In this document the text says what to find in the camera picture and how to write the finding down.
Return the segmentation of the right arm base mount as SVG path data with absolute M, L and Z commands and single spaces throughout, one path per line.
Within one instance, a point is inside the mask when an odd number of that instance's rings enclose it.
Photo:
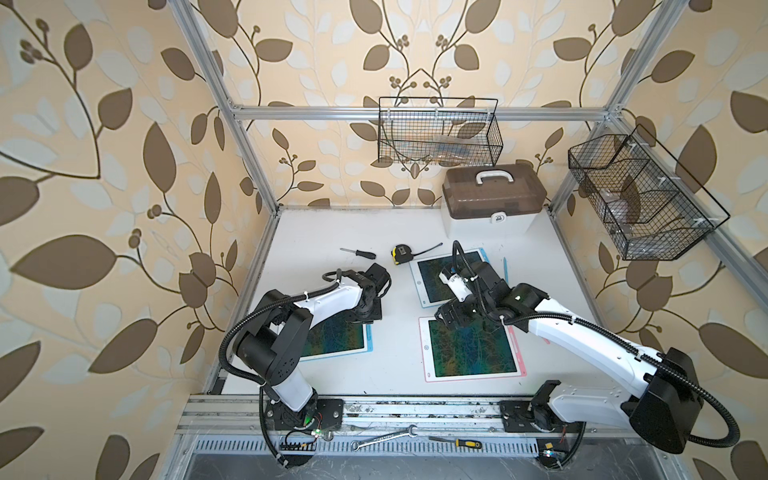
M 506 433 L 541 433 L 559 435 L 579 433 L 581 422 L 568 423 L 560 419 L 547 403 L 528 400 L 502 400 L 498 404 L 503 430 Z

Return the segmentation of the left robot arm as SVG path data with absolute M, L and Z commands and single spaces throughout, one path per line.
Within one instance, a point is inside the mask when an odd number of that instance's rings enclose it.
M 268 291 L 223 337 L 218 362 L 228 375 L 256 384 L 288 411 L 315 415 L 317 393 L 298 370 L 310 330 L 340 315 L 348 323 L 371 324 L 383 317 L 389 272 L 374 263 L 364 271 L 322 275 L 318 290 L 287 295 Z

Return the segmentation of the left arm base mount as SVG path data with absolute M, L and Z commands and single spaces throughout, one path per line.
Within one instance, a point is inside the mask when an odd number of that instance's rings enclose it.
M 269 401 L 265 406 L 266 420 L 275 430 L 337 430 L 343 422 L 345 402 L 340 398 L 315 398 L 300 411 L 293 411 L 282 402 Z

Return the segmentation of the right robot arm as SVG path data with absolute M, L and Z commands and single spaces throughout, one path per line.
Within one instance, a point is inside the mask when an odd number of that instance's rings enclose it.
M 724 449 L 741 439 L 732 413 L 698 381 L 691 358 L 671 348 L 662 353 L 620 337 L 565 308 L 545 291 L 514 287 L 487 262 L 472 262 L 460 242 L 439 275 L 453 297 L 436 319 L 449 328 L 483 321 L 537 336 L 576 355 L 613 382 L 605 388 L 545 381 L 518 416 L 542 432 L 565 425 L 630 429 L 666 453 L 689 443 Z

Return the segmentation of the pink writing tablet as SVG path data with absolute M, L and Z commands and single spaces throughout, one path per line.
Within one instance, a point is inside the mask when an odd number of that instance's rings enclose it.
M 424 378 L 428 383 L 525 377 L 527 369 L 510 327 L 480 323 L 457 330 L 434 317 L 419 319 Z

